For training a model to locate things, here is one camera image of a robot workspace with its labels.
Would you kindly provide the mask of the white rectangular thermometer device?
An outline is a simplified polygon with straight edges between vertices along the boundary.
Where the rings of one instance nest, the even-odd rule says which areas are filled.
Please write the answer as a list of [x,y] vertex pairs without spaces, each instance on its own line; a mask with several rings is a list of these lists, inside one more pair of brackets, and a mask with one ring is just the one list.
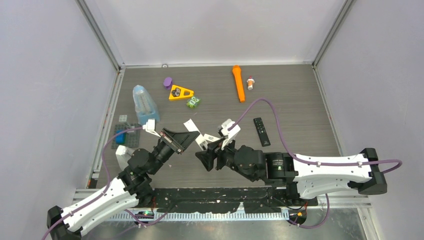
[[183,125],[189,132],[198,132],[199,135],[196,137],[195,142],[202,151],[206,151],[208,148],[208,143],[205,140],[204,136],[201,134],[200,130],[190,118],[188,121],[184,122]]

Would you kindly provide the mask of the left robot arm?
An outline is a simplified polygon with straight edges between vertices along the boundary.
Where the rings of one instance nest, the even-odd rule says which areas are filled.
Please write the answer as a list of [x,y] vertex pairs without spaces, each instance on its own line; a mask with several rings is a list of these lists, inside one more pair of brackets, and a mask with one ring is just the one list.
[[152,151],[136,149],[127,166],[105,187],[65,208],[47,212],[47,233],[53,240],[80,240],[111,216],[136,206],[148,207],[154,199],[151,175],[174,154],[182,154],[200,135],[198,131],[174,132],[163,128]]

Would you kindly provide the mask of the black remote control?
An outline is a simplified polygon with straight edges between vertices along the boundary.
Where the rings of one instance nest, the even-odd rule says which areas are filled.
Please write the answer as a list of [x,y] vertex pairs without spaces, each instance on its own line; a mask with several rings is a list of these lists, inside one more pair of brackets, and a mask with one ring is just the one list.
[[254,118],[253,123],[255,125],[261,145],[263,147],[270,146],[271,143],[270,143],[262,118],[261,117]]

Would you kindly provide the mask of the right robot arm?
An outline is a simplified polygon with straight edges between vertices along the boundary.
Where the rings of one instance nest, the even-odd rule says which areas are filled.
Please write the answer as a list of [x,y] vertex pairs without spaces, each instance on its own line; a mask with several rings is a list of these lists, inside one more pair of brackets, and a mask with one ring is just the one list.
[[287,152],[263,152],[246,145],[236,149],[234,141],[225,147],[222,143],[223,140],[210,142],[206,150],[195,153],[208,172],[228,167],[251,182],[284,187],[285,198],[291,205],[349,189],[360,195],[381,195],[388,190],[374,148],[342,157],[298,154],[298,158],[309,161],[303,163]]

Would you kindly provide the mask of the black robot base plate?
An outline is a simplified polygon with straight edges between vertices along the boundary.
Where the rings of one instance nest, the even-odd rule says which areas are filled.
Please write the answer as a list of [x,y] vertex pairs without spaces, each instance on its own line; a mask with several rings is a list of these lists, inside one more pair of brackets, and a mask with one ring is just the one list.
[[315,207],[317,198],[290,198],[286,189],[275,187],[156,188],[148,207],[160,213],[277,213],[281,207]]

